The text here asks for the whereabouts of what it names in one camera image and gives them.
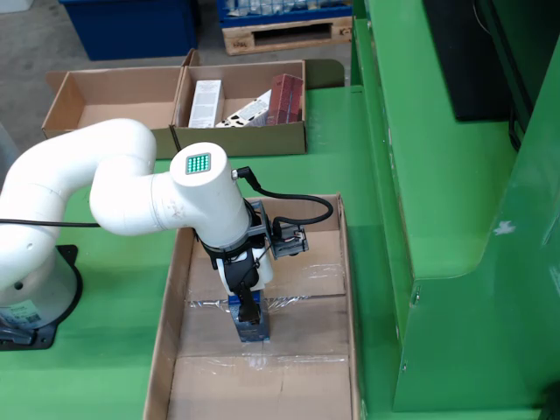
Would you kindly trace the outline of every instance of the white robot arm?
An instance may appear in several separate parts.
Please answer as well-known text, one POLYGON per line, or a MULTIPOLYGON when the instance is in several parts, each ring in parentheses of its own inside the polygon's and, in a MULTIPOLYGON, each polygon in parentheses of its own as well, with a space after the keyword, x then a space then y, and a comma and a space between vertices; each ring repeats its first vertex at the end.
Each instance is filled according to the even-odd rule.
MULTIPOLYGON (((242 305, 252 300, 251 291, 272 279, 268 249, 275 257, 287 255, 281 250, 283 235, 297 236, 298 252, 307 250, 305 233, 294 224, 284 224, 290 231, 284 233, 278 222, 273 239, 268 219, 261 221, 243 199, 237 172, 218 145, 184 148, 166 173, 153 174, 155 159, 151 131, 140 122, 117 119, 40 143, 16 161, 0 195, 0 320, 16 328, 40 328, 72 303, 75 278, 55 244, 68 199, 90 184, 92 215, 109 232, 194 228, 227 292, 242 305)), ((255 188, 254 175, 244 171, 255 188)), ((321 217, 331 213, 332 208, 321 217)), ((255 321, 254 306, 240 310, 240 318, 255 321)))

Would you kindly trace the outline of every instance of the white packaging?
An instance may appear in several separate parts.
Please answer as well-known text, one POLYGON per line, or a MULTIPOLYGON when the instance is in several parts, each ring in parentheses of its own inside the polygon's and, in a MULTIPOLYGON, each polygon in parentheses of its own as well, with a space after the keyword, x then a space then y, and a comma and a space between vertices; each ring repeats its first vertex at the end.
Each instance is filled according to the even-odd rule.
POLYGON ((34 0, 0 0, 0 13, 13 13, 14 11, 28 11, 34 0))
POLYGON ((224 90, 221 80, 199 80, 192 98, 190 129, 210 129, 221 120, 224 90))
POLYGON ((239 111, 233 113, 224 121, 216 124, 218 128, 233 127, 262 127, 266 125, 266 117, 269 114, 270 95, 269 90, 248 103, 239 111))

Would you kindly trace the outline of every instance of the blue crate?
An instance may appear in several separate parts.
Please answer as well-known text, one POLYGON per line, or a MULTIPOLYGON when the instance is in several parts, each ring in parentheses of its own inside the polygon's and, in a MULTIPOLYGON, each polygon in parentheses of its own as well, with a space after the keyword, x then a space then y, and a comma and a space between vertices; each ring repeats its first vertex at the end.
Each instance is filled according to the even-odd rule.
POLYGON ((197 47, 196 0, 59 0, 91 60, 185 55, 197 47))
POLYGON ((267 25, 352 16, 338 0, 217 0, 220 26, 267 25))

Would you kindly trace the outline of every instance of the blue object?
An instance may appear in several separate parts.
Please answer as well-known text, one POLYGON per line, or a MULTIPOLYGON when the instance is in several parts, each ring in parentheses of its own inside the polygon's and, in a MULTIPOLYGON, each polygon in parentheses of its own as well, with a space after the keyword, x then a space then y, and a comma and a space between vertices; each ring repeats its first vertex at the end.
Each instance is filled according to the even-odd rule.
POLYGON ((216 1, 222 28, 352 16, 352 6, 341 0, 216 1))
POLYGON ((261 322, 259 324, 251 324, 250 322, 239 322, 239 298, 237 296, 230 296, 227 299, 229 312, 231 318, 234 320, 235 328, 239 334, 239 339, 243 343, 252 341, 264 341, 270 339, 269 328, 269 307, 266 300, 263 299, 261 291, 253 291, 253 299, 261 309, 261 322))
POLYGON ((91 60, 186 55, 197 47, 196 0, 59 0, 91 60))

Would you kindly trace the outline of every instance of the cardboard tray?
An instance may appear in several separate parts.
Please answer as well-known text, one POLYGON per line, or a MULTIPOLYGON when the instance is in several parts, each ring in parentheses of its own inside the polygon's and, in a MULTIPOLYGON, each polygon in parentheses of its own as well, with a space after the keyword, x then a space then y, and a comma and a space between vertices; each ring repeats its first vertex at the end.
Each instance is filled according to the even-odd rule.
POLYGON ((224 81, 224 115, 270 89, 272 76, 289 73, 304 79, 306 89, 344 86, 344 67, 331 59, 297 60, 233 66, 200 66, 191 50, 181 66, 113 68, 50 72, 56 94, 43 123, 46 138, 112 118, 132 118, 148 126, 157 139, 157 158, 173 158, 177 148, 201 141, 221 145, 232 156, 306 152, 305 95, 302 121, 274 127, 188 129, 196 80, 224 81))
MULTIPOLYGON (((359 419, 346 220, 340 196, 325 198, 335 213, 307 227, 310 250, 273 262, 268 342, 239 341, 217 272, 193 231, 178 231, 144 419, 359 419)), ((322 211, 262 202, 272 217, 322 211)))
POLYGON ((181 75, 181 87, 173 124, 182 147, 198 142, 221 146, 228 156, 290 155, 306 153, 305 141, 305 61, 238 64, 231 66, 190 66, 181 75), (221 80, 225 102, 223 117, 230 116, 272 88, 272 79, 290 74, 303 79, 301 109, 297 122, 265 127, 188 128, 197 81, 221 80))

